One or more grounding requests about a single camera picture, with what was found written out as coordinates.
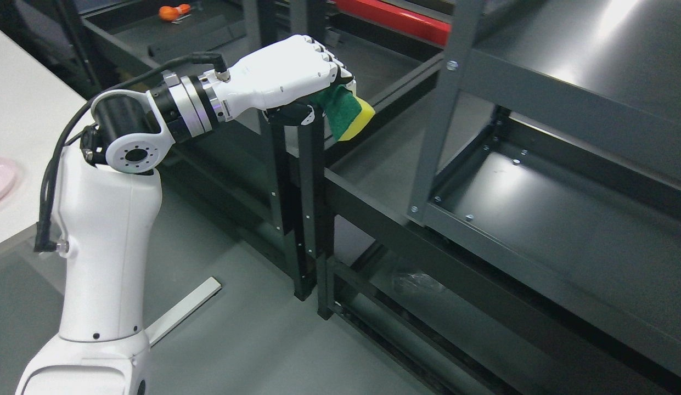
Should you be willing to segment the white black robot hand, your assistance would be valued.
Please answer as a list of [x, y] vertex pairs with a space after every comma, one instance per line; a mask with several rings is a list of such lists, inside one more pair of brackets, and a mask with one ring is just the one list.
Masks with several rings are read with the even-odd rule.
[[307, 35], [293, 35], [240, 58], [225, 81], [210, 77], [215, 115], [229, 122], [245, 110], [288, 105], [329, 87], [355, 94], [356, 80], [345, 65]]

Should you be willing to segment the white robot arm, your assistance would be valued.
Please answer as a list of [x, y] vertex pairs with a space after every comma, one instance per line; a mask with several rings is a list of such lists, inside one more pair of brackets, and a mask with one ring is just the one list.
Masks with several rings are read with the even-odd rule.
[[265, 100], [230, 72], [177, 77], [144, 93], [94, 98], [95, 137], [58, 149], [55, 204], [66, 260], [58, 333], [31, 359], [17, 394], [147, 394], [145, 261], [160, 210], [156, 170], [175, 143], [198, 137]]

